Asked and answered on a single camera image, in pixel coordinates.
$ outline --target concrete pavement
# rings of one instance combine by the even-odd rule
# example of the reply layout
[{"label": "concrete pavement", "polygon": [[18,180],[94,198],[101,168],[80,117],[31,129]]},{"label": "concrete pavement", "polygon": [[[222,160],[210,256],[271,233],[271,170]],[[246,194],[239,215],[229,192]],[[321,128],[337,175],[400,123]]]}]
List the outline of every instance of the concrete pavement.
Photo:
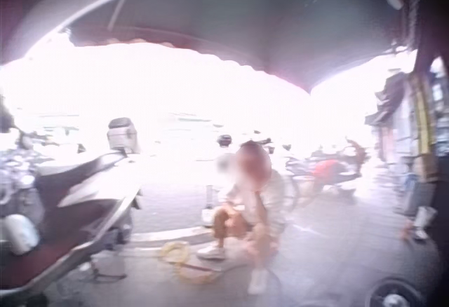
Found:
[{"label": "concrete pavement", "polygon": [[[438,280],[441,265],[432,242],[400,239],[405,218],[394,213],[396,193],[389,173],[367,166],[353,196],[326,194],[297,210],[270,269],[270,289],[262,297],[246,294],[250,268],[224,272],[207,285],[184,283],[173,267],[162,264],[157,250],[127,247],[121,256],[102,256],[101,271],[126,272],[125,280],[86,282],[89,272],[73,272],[49,293],[56,306],[364,306],[365,295],[379,279],[406,278],[423,292]],[[201,245],[192,247],[192,251]],[[222,269],[245,264],[241,245],[228,243],[230,261]],[[191,256],[193,264],[199,264]]]}]

